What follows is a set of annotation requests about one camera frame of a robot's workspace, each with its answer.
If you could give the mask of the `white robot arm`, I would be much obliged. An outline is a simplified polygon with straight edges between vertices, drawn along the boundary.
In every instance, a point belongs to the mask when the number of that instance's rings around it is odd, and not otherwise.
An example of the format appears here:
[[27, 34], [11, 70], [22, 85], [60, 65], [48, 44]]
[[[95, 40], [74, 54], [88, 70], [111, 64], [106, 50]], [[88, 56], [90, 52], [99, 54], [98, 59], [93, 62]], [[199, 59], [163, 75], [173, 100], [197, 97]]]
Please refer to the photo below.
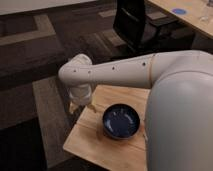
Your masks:
[[78, 54], [58, 76], [76, 105], [91, 101], [93, 85], [148, 89], [148, 171], [213, 171], [213, 54], [159, 52], [102, 64]]

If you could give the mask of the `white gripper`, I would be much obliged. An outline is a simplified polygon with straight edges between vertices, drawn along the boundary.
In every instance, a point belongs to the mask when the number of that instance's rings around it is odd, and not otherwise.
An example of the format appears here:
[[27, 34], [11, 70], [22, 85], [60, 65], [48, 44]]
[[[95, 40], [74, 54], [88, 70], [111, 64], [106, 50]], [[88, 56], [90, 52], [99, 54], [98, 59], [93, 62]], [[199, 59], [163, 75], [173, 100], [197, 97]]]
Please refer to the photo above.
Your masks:
[[[69, 89], [69, 97], [70, 97], [70, 100], [74, 103], [74, 104], [70, 103], [69, 113], [73, 114], [76, 108], [75, 104], [85, 106], [92, 101], [92, 88], [89, 84], [83, 84], [76, 87], [71, 87]], [[97, 112], [93, 104], [89, 104], [87, 107], [91, 109], [94, 113]]]

